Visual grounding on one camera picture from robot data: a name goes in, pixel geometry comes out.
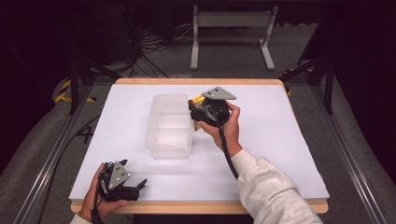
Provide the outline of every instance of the sleeve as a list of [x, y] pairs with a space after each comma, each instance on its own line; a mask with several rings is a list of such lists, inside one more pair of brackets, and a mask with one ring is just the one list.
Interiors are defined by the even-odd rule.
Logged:
[[70, 224], [91, 224], [91, 222], [85, 220], [76, 213]]
[[239, 197], [254, 223], [322, 223], [297, 186], [265, 158], [243, 148], [232, 157]]

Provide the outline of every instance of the white paper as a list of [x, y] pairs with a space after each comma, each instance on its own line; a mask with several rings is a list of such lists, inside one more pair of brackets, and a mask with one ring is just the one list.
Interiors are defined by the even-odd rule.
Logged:
[[[132, 177], [125, 186], [136, 186], [143, 179], [148, 180], [140, 192], [140, 201], [239, 200], [236, 181], [224, 154], [204, 131], [192, 134], [191, 154], [187, 159], [153, 159], [145, 145], [154, 95], [186, 93], [190, 99], [215, 87], [113, 85], [69, 198], [84, 198], [101, 162], [126, 159], [125, 169]], [[255, 157], [265, 157], [286, 173], [303, 198], [329, 198], [282, 87], [221, 87], [237, 97], [232, 103], [241, 108], [241, 145]]]

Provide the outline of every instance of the wrist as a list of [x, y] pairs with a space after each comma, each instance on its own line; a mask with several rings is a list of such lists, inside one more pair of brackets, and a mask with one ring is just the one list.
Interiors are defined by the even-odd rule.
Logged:
[[228, 148], [228, 153], [230, 154], [230, 157], [233, 157], [240, 150], [242, 150], [242, 146], [238, 142], [237, 143], [227, 144], [227, 148]]
[[91, 219], [91, 211], [88, 211], [88, 212], [86, 212], [86, 211], [79, 211], [78, 213], [77, 213], [77, 215], [79, 216], [79, 217], [82, 217], [82, 218], [84, 218], [85, 220], [87, 220], [87, 221], [89, 221], [89, 222], [91, 222], [92, 223], [92, 219]]

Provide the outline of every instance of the transparent bin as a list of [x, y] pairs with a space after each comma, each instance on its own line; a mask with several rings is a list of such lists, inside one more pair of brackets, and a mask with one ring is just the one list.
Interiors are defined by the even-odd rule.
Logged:
[[157, 159], [188, 158], [191, 152], [191, 116], [186, 94], [153, 97], [146, 145]]

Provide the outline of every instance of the human hand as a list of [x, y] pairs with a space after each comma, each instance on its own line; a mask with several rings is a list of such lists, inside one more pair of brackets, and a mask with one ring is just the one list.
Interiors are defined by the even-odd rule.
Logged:
[[[225, 139], [227, 140], [228, 152], [230, 154], [230, 157], [232, 157], [242, 149], [241, 145], [239, 144], [239, 124], [238, 124], [240, 108], [236, 105], [231, 104], [228, 101], [227, 101], [227, 105], [228, 107], [230, 107], [231, 115], [228, 121], [224, 124], [223, 131], [224, 131]], [[221, 150], [223, 150], [221, 145], [221, 138], [219, 135], [219, 128], [208, 125], [204, 121], [199, 121], [198, 124], [202, 127], [202, 129], [206, 133], [210, 134], [213, 137], [216, 146], [218, 146]]]
[[[96, 174], [93, 176], [93, 180], [91, 182], [90, 189], [87, 191], [87, 194], [85, 195], [84, 202], [82, 203], [81, 211], [79, 212], [79, 215], [82, 218], [85, 218], [88, 221], [92, 221], [91, 217], [91, 210], [93, 209], [93, 202], [95, 199], [95, 194], [96, 194], [96, 186], [98, 184], [98, 177], [99, 174], [105, 169], [105, 164], [102, 163], [98, 170], [96, 171]], [[100, 218], [104, 218], [108, 216], [110, 213], [114, 212], [118, 208], [121, 208], [125, 206], [128, 202], [126, 200], [119, 200], [116, 202], [106, 202], [102, 201], [102, 197], [98, 195], [98, 213]]]

